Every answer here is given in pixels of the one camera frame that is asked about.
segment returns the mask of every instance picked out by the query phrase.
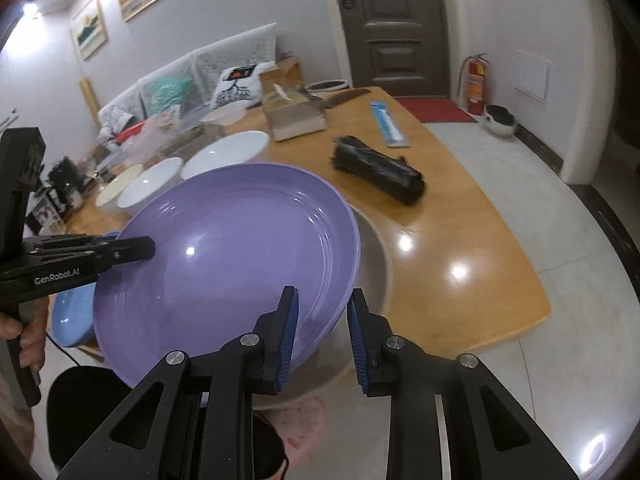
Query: door panel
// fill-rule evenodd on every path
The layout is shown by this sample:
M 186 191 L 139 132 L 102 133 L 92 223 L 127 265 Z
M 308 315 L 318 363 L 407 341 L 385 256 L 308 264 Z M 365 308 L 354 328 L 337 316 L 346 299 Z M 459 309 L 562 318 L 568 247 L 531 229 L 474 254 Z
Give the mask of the door panel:
M 448 95 L 442 0 L 338 0 L 356 86 Z

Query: silver screw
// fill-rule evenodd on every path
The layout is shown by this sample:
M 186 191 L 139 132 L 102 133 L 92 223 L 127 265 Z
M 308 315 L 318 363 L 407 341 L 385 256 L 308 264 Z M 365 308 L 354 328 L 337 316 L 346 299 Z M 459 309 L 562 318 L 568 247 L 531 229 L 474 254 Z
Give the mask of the silver screw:
M 478 358 L 473 354 L 462 354 L 460 364 L 467 368 L 475 368 L 478 366 Z
M 242 346 L 256 346 L 260 342 L 260 336 L 255 334 L 244 334 L 240 338 L 240 344 Z
M 401 348 L 404 348 L 404 345 L 406 345 L 406 341 L 402 339 L 399 335 L 393 335 L 386 340 L 386 345 L 389 348 L 394 348 L 395 350 L 399 350 Z
M 174 350 L 166 357 L 167 364 L 170 365 L 179 365 L 182 361 L 184 361 L 184 353 L 179 350 Z

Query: purple bowl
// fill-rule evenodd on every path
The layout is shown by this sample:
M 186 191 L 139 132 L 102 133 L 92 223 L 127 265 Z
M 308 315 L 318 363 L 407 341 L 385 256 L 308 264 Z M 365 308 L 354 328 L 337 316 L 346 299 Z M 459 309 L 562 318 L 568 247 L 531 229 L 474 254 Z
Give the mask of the purple bowl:
M 108 364 L 135 386 L 165 354 L 217 351 L 300 292 L 291 365 L 332 330 L 353 290 L 360 234 L 337 190 L 283 164 L 207 171 L 138 213 L 120 238 L 151 236 L 156 256 L 98 280 L 95 333 Z

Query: blue bowl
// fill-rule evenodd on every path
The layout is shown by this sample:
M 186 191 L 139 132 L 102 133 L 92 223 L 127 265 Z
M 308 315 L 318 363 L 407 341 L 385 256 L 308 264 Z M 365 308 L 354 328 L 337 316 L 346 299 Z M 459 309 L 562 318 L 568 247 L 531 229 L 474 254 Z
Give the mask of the blue bowl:
M 72 347 L 94 338 L 95 283 L 60 292 L 51 314 L 51 335 L 60 346 Z

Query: human hand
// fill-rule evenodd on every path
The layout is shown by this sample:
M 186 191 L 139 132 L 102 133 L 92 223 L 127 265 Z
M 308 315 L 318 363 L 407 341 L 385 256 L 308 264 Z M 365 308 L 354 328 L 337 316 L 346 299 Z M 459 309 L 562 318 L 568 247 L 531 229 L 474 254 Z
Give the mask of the human hand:
M 49 317 L 49 297 L 35 301 L 33 320 L 26 326 L 0 312 L 0 337 L 11 340 L 20 336 L 20 366 L 37 372 L 44 366 L 44 345 Z

